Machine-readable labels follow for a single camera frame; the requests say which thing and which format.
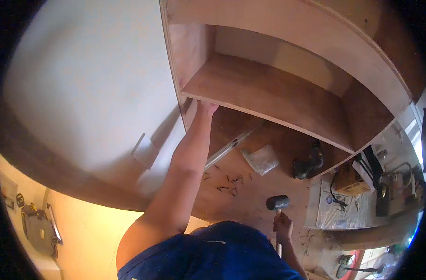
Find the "black tool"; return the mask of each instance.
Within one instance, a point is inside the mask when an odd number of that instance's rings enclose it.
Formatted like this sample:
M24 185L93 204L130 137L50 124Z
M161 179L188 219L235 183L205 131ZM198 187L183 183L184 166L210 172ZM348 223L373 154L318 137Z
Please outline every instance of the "black tool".
M292 177L300 180L306 179L312 171L321 168L323 165L322 148L320 147L320 141L317 140L312 144L308 161L294 160L292 162Z
M289 198L286 195L277 195L272 196L266 200L266 207L268 210L274 210L275 215L279 216L282 212L283 208L288 207ZM277 250L277 254L282 257L282 246L278 243L278 239L275 244L275 249Z

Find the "person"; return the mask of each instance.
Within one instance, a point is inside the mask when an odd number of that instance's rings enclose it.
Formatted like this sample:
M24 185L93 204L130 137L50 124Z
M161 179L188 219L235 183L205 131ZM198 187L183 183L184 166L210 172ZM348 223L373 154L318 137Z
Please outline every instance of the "person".
M282 258L260 231L223 221L184 234L199 191L217 105L198 101L193 123L174 151L155 198L124 234L118 279L307 279L295 256L287 215L274 219Z

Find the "cardboard box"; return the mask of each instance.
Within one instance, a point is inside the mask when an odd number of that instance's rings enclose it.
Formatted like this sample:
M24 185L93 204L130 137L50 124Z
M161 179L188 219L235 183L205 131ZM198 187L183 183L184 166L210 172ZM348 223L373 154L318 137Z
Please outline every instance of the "cardboard box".
M335 188L337 193L356 196L370 191L370 187L356 172L356 170L347 164L343 164L336 176Z

